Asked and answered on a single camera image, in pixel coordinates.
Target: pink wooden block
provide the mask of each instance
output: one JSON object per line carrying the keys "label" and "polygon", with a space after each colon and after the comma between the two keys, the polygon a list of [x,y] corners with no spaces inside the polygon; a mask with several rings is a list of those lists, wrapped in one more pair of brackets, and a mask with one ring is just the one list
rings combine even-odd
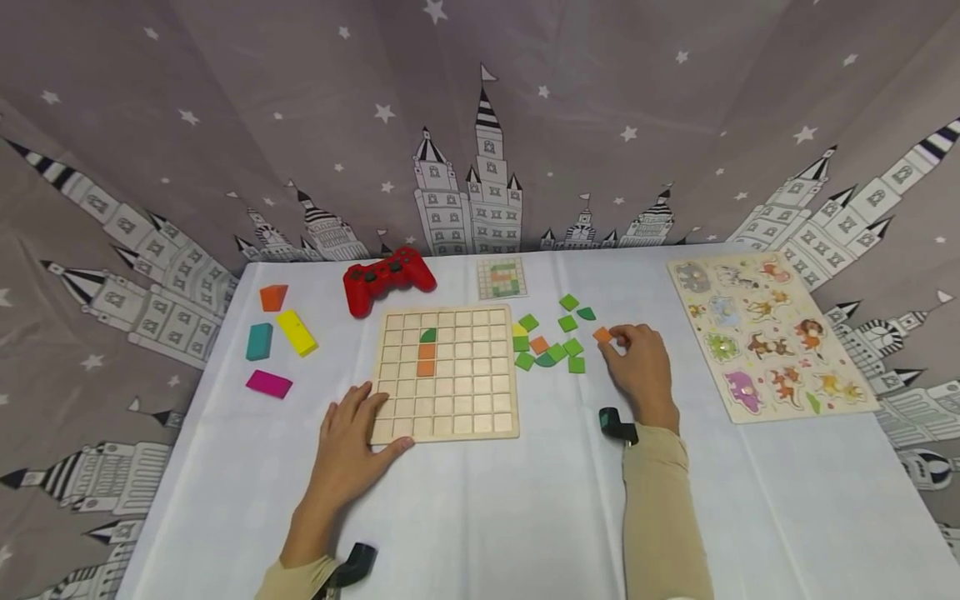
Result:
{"label": "pink wooden block", "polygon": [[261,371],[260,369],[254,371],[253,375],[251,375],[247,381],[247,387],[251,390],[262,392],[267,396],[278,397],[281,400],[286,398],[287,392],[290,391],[293,385],[294,382],[289,379],[284,379],[279,375]]}

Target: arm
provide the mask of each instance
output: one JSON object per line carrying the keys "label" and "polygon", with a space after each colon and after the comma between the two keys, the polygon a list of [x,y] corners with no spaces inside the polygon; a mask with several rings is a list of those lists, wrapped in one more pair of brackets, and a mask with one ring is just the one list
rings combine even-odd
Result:
{"label": "arm", "polygon": [[627,349],[601,344],[614,382],[630,399],[639,443],[623,455],[627,509],[623,559],[630,600],[712,600],[707,555],[693,511],[670,359],[645,324],[610,330]]}
{"label": "arm", "polygon": [[412,438],[370,450],[377,409],[386,394],[369,396],[372,384],[351,387],[338,406],[331,402],[320,427],[317,458],[303,500],[290,520],[279,560],[267,569],[256,600],[310,600],[337,568],[328,555],[333,524],[340,513],[387,471]]}

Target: right hand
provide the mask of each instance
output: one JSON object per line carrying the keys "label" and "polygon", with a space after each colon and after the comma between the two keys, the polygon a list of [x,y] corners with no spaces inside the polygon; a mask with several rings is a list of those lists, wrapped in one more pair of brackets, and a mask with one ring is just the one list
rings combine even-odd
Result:
{"label": "right hand", "polygon": [[630,398],[637,422],[680,435],[680,411],[670,391],[670,357],[660,333],[647,324],[624,324],[611,327],[610,334],[626,354],[611,344],[598,347],[613,382]]}

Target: beige sleeve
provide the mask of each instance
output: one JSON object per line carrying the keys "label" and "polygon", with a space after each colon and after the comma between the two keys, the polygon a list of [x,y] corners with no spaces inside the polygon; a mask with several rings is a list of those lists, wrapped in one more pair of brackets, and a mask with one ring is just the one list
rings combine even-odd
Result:
{"label": "beige sleeve", "polygon": [[340,564],[328,556],[296,568],[270,565],[254,600],[311,600]]}
{"label": "beige sleeve", "polygon": [[636,432],[639,443],[623,454],[627,598],[713,600],[690,496],[686,446],[667,429],[637,425]]}

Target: pattern card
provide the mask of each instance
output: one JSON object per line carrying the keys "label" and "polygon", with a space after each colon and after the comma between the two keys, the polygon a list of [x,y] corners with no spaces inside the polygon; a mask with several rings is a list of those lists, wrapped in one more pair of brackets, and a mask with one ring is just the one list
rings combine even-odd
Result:
{"label": "pattern card", "polygon": [[674,260],[667,268],[733,422],[879,410],[782,254]]}
{"label": "pattern card", "polygon": [[519,436],[512,323],[502,304],[387,312],[371,444]]}
{"label": "pattern card", "polygon": [[512,258],[480,258],[477,260],[477,283],[480,300],[526,296],[523,261]]}

